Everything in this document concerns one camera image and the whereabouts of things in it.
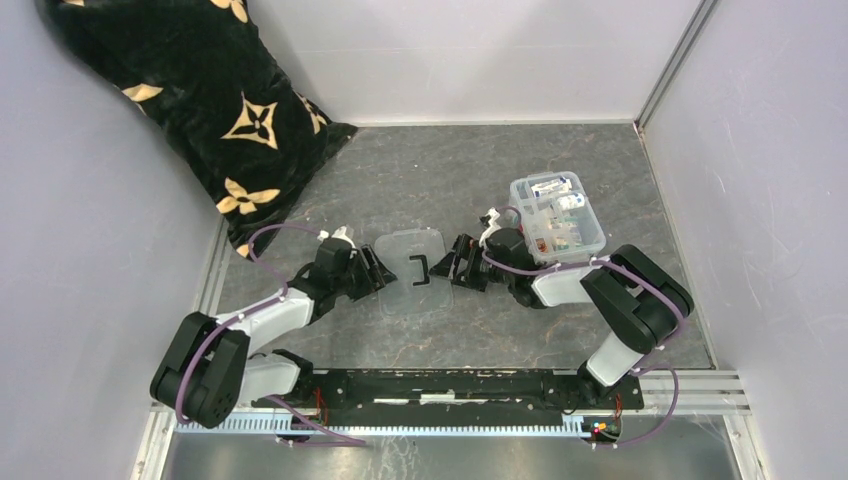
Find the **clear box lid black handle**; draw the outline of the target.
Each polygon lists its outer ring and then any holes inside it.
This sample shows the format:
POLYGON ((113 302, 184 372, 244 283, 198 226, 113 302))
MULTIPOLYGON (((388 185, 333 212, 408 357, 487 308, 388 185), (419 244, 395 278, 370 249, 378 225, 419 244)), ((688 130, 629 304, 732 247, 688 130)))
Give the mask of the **clear box lid black handle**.
POLYGON ((438 314, 453 305, 451 284, 430 273, 446 254, 442 234, 435 229, 410 229, 380 236, 374 251, 397 279, 378 293, 385 318, 438 314))

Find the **white blue sachet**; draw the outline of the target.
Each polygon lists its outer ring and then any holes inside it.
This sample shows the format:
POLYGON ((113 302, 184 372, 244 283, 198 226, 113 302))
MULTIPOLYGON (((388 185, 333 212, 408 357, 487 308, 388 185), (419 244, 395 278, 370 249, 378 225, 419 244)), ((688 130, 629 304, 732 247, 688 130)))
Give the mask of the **white blue sachet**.
POLYGON ((572 182, 566 177, 557 177, 544 182, 534 183, 530 186, 534 198, 542 198, 548 195, 569 193, 572 190, 572 182))

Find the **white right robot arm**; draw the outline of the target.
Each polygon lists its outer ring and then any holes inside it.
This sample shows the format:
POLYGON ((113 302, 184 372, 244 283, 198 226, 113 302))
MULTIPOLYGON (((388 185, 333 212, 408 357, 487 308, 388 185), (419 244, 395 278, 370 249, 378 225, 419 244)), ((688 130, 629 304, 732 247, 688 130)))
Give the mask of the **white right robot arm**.
POLYGON ((677 334, 695 309, 689 291, 632 244, 606 257, 544 264, 519 228, 499 228, 481 239, 460 235, 428 273, 480 292, 502 284, 531 309, 593 305, 610 333, 577 371, 578 396, 591 408, 612 401, 620 381, 677 334))

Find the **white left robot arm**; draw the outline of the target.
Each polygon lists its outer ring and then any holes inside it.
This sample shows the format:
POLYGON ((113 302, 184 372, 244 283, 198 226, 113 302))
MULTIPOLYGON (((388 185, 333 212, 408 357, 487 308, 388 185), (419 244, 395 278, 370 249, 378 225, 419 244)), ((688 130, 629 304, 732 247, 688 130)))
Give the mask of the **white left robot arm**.
POLYGON ((149 386, 153 400, 173 409, 180 422, 215 428, 240 403, 278 395, 290 407, 314 394, 304 374, 309 362, 291 353, 260 351, 283 334, 307 327, 340 297, 357 301, 396 282, 369 245, 346 238, 321 242, 313 261, 283 287, 247 307, 210 316, 186 315, 149 386))

